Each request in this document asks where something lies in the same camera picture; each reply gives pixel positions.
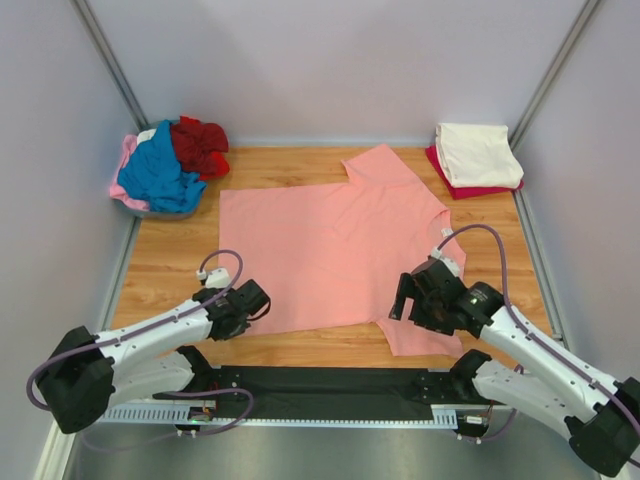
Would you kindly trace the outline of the salmon pink t-shirt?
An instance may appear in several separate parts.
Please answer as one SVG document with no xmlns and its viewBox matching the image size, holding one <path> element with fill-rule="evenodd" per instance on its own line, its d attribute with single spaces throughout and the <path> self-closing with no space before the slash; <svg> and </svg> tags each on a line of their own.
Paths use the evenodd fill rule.
<svg viewBox="0 0 640 480">
<path fill-rule="evenodd" d="M 373 323 L 396 356 L 458 357 L 458 338 L 389 314 L 400 276 L 432 250 L 463 265 L 449 209 L 387 146 L 347 160 L 344 183 L 224 190 L 221 265 L 270 296 L 252 336 Z"/>
</svg>

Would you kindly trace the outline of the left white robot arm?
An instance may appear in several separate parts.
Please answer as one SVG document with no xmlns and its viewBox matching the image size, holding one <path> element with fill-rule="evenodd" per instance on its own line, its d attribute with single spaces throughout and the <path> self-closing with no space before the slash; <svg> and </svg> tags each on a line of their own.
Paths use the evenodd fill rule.
<svg viewBox="0 0 640 480">
<path fill-rule="evenodd" d="M 213 368 L 196 343 L 245 333 L 271 308 L 253 280 L 239 288 L 202 288 L 174 309 L 119 330 L 70 330 L 34 378 L 65 434 L 93 425 L 110 408 L 158 398 L 214 397 Z"/>
</svg>

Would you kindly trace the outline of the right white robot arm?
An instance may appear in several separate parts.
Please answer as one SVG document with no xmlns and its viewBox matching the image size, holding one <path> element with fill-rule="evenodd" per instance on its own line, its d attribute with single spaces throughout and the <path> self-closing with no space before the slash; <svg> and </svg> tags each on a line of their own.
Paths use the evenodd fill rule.
<svg viewBox="0 0 640 480">
<path fill-rule="evenodd" d="M 527 320 L 492 286 L 467 287 L 453 267 L 429 258 L 401 275 L 390 311 L 436 333 L 466 331 L 507 353 L 524 368 L 519 375 L 490 355 L 470 350 L 452 367 L 450 390 L 460 402 L 479 397 L 509 406 L 567 440 L 576 456 L 614 478 L 639 448 L 639 382 L 599 371 Z"/>
</svg>

